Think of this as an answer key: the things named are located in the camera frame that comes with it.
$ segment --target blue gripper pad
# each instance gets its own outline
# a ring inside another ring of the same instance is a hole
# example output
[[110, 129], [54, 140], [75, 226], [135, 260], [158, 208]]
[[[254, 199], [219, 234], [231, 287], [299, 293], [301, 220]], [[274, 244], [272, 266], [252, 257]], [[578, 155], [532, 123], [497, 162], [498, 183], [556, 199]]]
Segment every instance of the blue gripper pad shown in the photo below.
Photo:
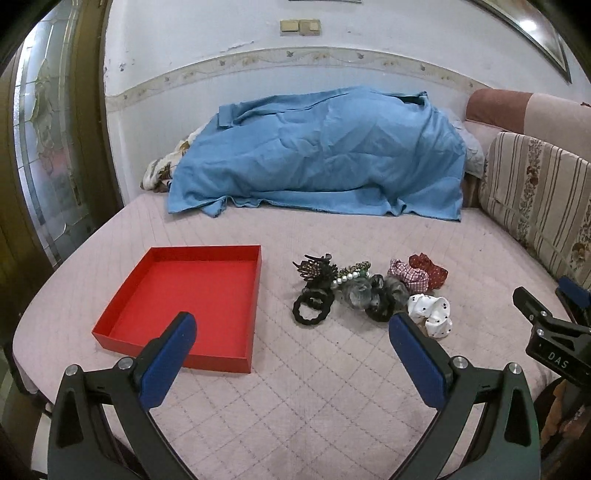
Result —
[[197, 324], [190, 313], [183, 319], [142, 376], [139, 402], [144, 410], [156, 408], [173, 384], [197, 338]]
[[443, 408], [447, 401], [445, 378], [401, 315], [390, 319], [389, 335], [390, 343], [425, 404], [438, 410]]
[[583, 287], [579, 287], [570, 278], [562, 277], [559, 279], [558, 288], [578, 307], [586, 309], [591, 305], [591, 296], [589, 295], [589, 292]]

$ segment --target bed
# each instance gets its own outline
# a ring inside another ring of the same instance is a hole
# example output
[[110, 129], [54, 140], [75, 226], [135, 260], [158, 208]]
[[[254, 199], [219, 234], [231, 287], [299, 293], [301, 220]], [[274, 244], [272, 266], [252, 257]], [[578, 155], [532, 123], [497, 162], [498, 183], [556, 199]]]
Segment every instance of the bed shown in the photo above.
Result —
[[[210, 218], [169, 215], [166, 195], [153, 192], [102, 226], [44, 285], [15, 335], [18, 363], [54, 401], [68, 365], [109, 368], [120, 357], [91, 330], [150, 247], [233, 244], [262, 245], [252, 373], [182, 369], [152, 411], [200, 479], [389, 478], [433, 417], [394, 354], [387, 324], [339, 302], [316, 327], [294, 321], [303, 282], [291, 262], [304, 254], [329, 252], [339, 264], [368, 259], [373, 273], [386, 273], [391, 258], [425, 252], [449, 271], [439, 294], [452, 307], [453, 331], [440, 341], [450, 355], [489, 368], [517, 362], [533, 396], [553, 379], [525, 354], [531, 326], [511, 294], [524, 286], [566, 318], [556, 282], [480, 210], [462, 210], [461, 223], [269, 206], [229, 206]], [[447, 471], [459, 465], [477, 413]]]

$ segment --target light switch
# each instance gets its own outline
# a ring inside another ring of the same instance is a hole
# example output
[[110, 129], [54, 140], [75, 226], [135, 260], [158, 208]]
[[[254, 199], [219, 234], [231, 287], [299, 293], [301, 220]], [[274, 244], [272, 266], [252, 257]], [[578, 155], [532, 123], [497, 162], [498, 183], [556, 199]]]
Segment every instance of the light switch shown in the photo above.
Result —
[[300, 21], [299, 20], [281, 20], [281, 32], [282, 33], [297, 32], [299, 30], [300, 30]]
[[320, 20], [300, 20], [300, 35], [320, 35]]

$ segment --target metal screw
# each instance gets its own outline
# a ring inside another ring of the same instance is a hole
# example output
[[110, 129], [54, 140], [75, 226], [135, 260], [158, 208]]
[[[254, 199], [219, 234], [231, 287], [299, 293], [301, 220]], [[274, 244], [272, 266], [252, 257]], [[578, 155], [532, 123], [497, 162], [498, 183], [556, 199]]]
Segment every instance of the metal screw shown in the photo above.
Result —
[[457, 368], [466, 368], [468, 366], [468, 360], [466, 360], [464, 357], [462, 356], [456, 356], [453, 359], [453, 364], [457, 367]]
[[121, 360], [119, 360], [117, 362], [117, 366], [121, 370], [127, 370], [127, 369], [131, 368], [131, 365], [133, 365], [133, 364], [134, 364], [134, 359], [131, 358], [130, 356], [123, 357]]
[[522, 368], [520, 364], [516, 364], [515, 362], [511, 362], [509, 364], [509, 372], [515, 375], [519, 375], [522, 372]]
[[72, 375], [75, 375], [77, 371], [78, 365], [70, 365], [68, 368], [66, 368], [66, 375], [71, 377]]

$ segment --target red tray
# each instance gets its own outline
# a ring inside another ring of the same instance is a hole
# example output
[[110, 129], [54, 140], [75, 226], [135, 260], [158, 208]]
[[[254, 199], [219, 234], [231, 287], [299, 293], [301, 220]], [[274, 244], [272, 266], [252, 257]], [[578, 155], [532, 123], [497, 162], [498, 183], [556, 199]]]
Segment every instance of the red tray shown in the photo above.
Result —
[[151, 248], [92, 334], [107, 350], [137, 356], [178, 312], [189, 312], [197, 340], [183, 365], [250, 373], [260, 275], [260, 245]]

